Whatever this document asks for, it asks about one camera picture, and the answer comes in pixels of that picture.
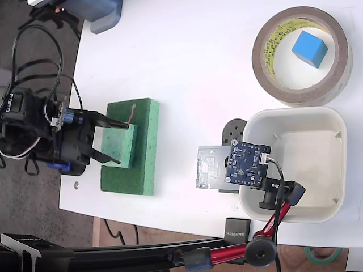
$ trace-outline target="blue cube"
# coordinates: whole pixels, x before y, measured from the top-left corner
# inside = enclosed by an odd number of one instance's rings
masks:
[[[305,31],[301,32],[292,49],[292,52],[294,52],[299,59],[315,68],[319,68],[327,51],[328,48],[322,39]]]

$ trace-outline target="red metal arm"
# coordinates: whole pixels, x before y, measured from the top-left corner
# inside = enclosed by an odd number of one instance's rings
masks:
[[[283,220],[283,218],[285,217],[285,215],[288,213],[289,209],[290,209],[291,205],[286,203],[285,201],[282,202],[281,205],[281,211],[280,211],[280,221],[278,224],[281,223],[281,221]],[[254,234],[254,238],[257,236],[264,236],[266,238],[271,239],[272,235],[273,235],[273,221],[275,221],[275,214],[273,214],[270,218],[270,220],[267,222],[267,224],[265,225],[265,227],[261,230],[261,231],[257,231]]]
[[[288,213],[291,205],[286,203],[285,201],[282,202],[281,206],[281,212],[280,212],[280,222],[283,220],[285,215]],[[257,231],[254,234],[254,237],[257,236],[264,236],[266,238],[271,239],[273,234],[273,221],[275,220],[275,214],[272,215],[270,220],[267,222],[265,227],[261,231]],[[246,252],[246,244],[242,245],[231,245],[226,246],[223,248],[214,248],[210,250],[210,259],[212,261],[212,264],[220,264],[221,262],[228,262],[232,261],[238,258],[244,257],[244,254]]]
[[[238,258],[244,257],[246,251],[246,244],[231,245],[223,248],[215,248],[210,250],[210,259],[212,264],[220,264],[222,262],[228,262]]]

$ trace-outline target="wooden floor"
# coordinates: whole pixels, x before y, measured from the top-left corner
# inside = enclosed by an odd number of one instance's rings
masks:
[[[108,221],[108,224],[114,234],[121,231],[126,244],[135,244],[136,237],[133,225]],[[140,244],[156,244],[176,241],[187,241],[193,239],[205,238],[203,236],[189,235],[184,233],[161,231],[159,229],[138,227],[140,237]],[[110,237],[107,232],[106,226],[99,218],[94,219],[94,246],[106,247],[110,245],[120,245],[119,239]],[[331,249],[320,249],[319,254],[329,252]],[[337,259],[327,265],[315,265],[311,263],[305,256],[304,248],[302,246],[289,246],[279,245],[278,253],[281,260],[283,272],[303,272],[303,271],[323,271],[323,272],[339,272],[345,271],[345,266],[348,258],[348,248],[342,250]],[[173,272],[185,271],[183,267],[172,269]],[[212,270],[213,272],[234,272],[234,271],[258,271],[258,272],[275,272],[276,267],[274,264],[264,269],[254,268],[248,264],[244,266],[220,264],[216,265]]]

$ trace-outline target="small black box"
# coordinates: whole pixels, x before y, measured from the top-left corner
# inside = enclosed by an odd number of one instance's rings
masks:
[[[225,241],[229,245],[244,244],[248,242],[250,234],[249,219],[227,218],[225,228]]]

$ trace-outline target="green tape roll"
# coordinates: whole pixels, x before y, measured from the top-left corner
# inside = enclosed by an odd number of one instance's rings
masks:
[[[332,262],[333,260],[335,260],[336,257],[338,257],[338,255],[341,252],[341,248],[335,248],[333,253],[330,254],[330,256],[325,257],[317,254],[313,246],[306,246],[304,247],[304,250],[306,257],[316,265],[326,265]]]

